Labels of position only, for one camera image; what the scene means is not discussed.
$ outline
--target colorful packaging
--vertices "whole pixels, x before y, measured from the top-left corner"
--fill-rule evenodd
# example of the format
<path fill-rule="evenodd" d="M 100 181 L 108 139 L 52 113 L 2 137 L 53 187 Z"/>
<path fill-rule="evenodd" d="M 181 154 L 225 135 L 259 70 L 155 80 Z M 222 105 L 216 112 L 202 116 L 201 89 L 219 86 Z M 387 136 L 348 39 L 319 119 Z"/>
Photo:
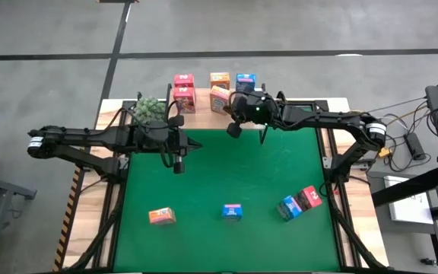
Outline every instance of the colorful packaging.
<path fill-rule="evenodd" d="M 229 89 L 230 79 L 229 72 L 212 72 L 211 73 L 211 88 L 218 86 L 219 88 Z"/>
<path fill-rule="evenodd" d="M 173 88 L 173 99 L 178 101 L 177 108 L 180 113 L 195 113 L 195 89 Z"/>
<path fill-rule="evenodd" d="M 236 75 L 236 91 L 251 92 L 255 90 L 256 74 L 243 74 L 238 73 Z"/>
<path fill-rule="evenodd" d="M 171 208 L 152 210 L 148 213 L 148 217 L 152 225 L 166 225 L 176 222 L 175 212 Z"/>
<path fill-rule="evenodd" d="M 194 75 L 192 73 L 186 75 L 175 75 L 173 77 L 173 86 L 176 88 L 193 88 Z"/>
<path fill-rule="evenodd" d="M 224 107 L 229 104 L 229 96 L 231 92 L 224 88 L 214 86 L 211 89 L 211 110 L 217 113 L 226 115 Z"/>
<path fill-rule="evenodd" d="M 278 212 L 285 221 L 290 221 L 302 214 L 302 209 L 292 196 L 287 196 L 277 206 Z"/>
<path fill-rule="evenodd" d="M 240 204 L 224 205 L 222 207 L 223 218 L 239 221 L 243 217 L 243 208 Z"/>
<path fill-rule="evenodd" d="M 313 209 L 316 206 L 320 206 L 322 204 L 322 200 L 317 194 L 316 188 L 314 186 L 308 186 L 300 191 L 295 199 L 298 201 L 300 207 L 306 211 L 309 209 Z"/>

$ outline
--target white paper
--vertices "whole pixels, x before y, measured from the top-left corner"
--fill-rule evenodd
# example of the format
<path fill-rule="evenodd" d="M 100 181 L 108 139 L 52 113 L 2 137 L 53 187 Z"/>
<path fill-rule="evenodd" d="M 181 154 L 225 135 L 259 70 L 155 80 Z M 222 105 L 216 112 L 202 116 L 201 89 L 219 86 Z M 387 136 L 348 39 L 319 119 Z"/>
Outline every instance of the white paper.
<path fill-rule="evenodd" d="M 386 176 L 385 187 L 394 186 L 408 178 Z M 430 214 L 429 201 L 426 193 L 417 194 L 389 204 L 389 211 L 393 221 L 411 221 L 433 225 Z"/>

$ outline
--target green plant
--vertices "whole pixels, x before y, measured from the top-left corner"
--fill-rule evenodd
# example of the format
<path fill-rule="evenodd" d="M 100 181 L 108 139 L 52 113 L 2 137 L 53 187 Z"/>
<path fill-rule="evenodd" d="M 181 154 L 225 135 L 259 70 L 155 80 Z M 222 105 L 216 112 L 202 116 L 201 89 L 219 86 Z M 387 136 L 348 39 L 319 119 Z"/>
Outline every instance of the green plant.
<path fill-rule="evenodd" d="M 141 98 L 139 94 L 135 107 L 135 117 L 140 123 L 164 121 L 165 103 L 160 102 L 155 97 Z"/>

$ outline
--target yellow and black hazard tape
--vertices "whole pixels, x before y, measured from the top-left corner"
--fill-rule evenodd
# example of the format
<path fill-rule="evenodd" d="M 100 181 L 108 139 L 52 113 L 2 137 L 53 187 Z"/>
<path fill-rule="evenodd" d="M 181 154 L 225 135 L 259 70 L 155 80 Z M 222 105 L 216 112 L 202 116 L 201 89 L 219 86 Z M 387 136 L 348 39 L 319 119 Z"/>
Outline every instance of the yellow and black hazard tape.
<path fill-rule="evenodd" d="M 71 223 L 74 220 L 75 210 L 78 203 L 78 193 L 80 192 L 83 179 L 84 173 L 82 172 L 82 169 L 75 166 L 74 176 L 72 177 L 72 186 L 70 188 L 70 193 L 68 194 L 67 208 L 65 209 L 59 245 L 57 246 L 56 258 L 53 263 L 54 272 L 61 270 L 64 263 L 65 251 L 67 251 L 68 238 L 71 231 Z"/>

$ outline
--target power adapter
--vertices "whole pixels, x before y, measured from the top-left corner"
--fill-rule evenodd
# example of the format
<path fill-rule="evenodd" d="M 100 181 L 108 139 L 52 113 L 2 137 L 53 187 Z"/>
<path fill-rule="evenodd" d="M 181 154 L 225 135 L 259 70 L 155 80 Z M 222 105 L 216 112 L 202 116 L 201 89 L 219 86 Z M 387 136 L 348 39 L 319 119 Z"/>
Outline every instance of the power adapter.
<path fill-rule="evenodd" d="M 410 151 L 411 157 L 414 160 L 424 160 L 427 157 L 425 155 L 424 149 L 422 148 L 422 145 L 420 144 L 420 141 L 418 141 L 417 134 L 413 132 L 407 135 L 403 135 L 403 138 L 405 139 L 408 150 Z"/>

